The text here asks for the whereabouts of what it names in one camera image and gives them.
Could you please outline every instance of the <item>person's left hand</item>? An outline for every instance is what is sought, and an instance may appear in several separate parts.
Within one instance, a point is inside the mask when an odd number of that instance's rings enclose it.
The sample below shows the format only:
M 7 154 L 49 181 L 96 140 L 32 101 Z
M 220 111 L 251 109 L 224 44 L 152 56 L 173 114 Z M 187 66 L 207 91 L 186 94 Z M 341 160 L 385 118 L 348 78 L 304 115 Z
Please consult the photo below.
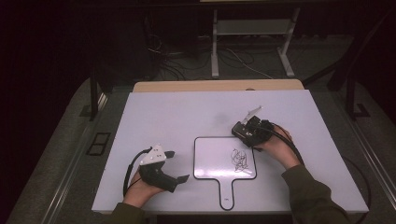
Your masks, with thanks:
M 144 182 L 137 170 L 122 202 L 141 208 L 152 196 L 163 191 L 164 189 L 151 186 Z

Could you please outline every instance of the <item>paddle-shaped whiteboard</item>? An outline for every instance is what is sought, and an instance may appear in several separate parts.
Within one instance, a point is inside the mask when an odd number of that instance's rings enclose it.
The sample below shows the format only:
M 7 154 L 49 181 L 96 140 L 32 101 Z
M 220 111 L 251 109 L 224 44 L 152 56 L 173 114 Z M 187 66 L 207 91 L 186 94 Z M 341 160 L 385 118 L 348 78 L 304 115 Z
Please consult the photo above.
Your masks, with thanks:
M 256 177 L 253 149 L 235 137 L 198 137 L 194 150 L 194 177 L 217 180 L 221 208 L 233 209 L 233 182 Z

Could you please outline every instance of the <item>sleeve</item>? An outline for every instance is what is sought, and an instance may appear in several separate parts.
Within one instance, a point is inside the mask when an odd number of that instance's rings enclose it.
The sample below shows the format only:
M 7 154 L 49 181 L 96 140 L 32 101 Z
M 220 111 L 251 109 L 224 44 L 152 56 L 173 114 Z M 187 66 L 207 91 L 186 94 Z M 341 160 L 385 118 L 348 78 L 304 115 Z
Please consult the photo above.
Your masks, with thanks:
M 330 188 L 315 180 L 304 166 L 294 166 L 282 176 L 289 186 L 291 212 L 298 223 L 350 223 L 345 210 L 332 201 Z
M 144 224 L 145 212 L 126 203 L 118 203 L 105 224 Z

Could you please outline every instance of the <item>black scribble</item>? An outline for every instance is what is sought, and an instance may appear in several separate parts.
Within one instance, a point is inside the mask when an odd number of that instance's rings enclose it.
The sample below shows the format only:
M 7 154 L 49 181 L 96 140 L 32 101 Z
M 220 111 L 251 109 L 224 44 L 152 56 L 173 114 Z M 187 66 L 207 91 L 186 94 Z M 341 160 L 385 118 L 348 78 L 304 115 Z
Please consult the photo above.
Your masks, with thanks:
M 231 159 L 233 165 L 235 165 L 236 172 L 242 172 L 248 168 L 248 159 L 245 151 L 239 151 L 235 148 L 231 154 Z

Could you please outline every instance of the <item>gray floor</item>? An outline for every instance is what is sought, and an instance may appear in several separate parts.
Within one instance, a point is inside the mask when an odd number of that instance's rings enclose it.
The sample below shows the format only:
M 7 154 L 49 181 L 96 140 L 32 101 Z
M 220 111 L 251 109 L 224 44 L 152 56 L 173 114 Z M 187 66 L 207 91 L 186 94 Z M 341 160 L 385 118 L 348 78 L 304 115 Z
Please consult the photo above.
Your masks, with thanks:
M 350 36 L 329 36 L 324 40 L 316 37 L 293 39 L 288 56 L 296 78 L 303 80 L 337 61 L 351 41 Z M 185 57 L 184 54 L 178 53 L 178 49 L 170 48 L 170 61 L 166 64 L 178 69 L 186 79 L 211 79 L 209 43 L 209 40 L 203 38 L 203 49 L 198 58 Z M 221 39 L 219 79 L 266 78 L 262 73 L 273 78 L 286 78 L 276 54 L 276 47 L 280 44 L 281 39 L 272 37 L 255 40 Z M 228 49 L 260 73 L 244 68 Z M 177 80 L 177 72 L 173 71 L 174 73 L 162 70 L 155 80 Z M 327 91 L 325 86 L 329 77 L 330 75 L 323 77 L 307 88 L 311 90 L 341 155 L 359 167 L 358 170 L 346 161 L 363 198 L 366 202 L 371 201 L 371 211 L 362 223 L 394 223 L 395 207 L 384 190 L 386 184 L 380 181 L 380 173 L 374 172 L 375 168 L 367 161 L 363 151 L 367 147 L 372 148 L 384 170 L 388 172 L 389 179 L 395 180 L 396 164 L 393 158 L 396 158 L 396 151 L 393 149 L 396 148 L 396 127 L 362 86 L 357 88 L 356 100 L 357 103 L 364 104 L 371 117 L 351 121 L 343 108 L 345 90 Z M 89 80 L 81 85 L 49 141 L 8 223 L 41 223 L 43 220 L 43 223 L 100 223 L 106 220 L 106 216 L 91 211 L 91 206 L 130 90 L 130 87 L 117 87 L 113 93 L 107 94 L 106 104 L 101 107 L 99 116 L 94 121 L 89 121 L 88 117 L 81 116 L 81 111 L 90 104 Z M 96 133 L 111 133 L 105 154 L 85 155 Z M 361 215 L 351 216 L 354 222 L 360 217 Z

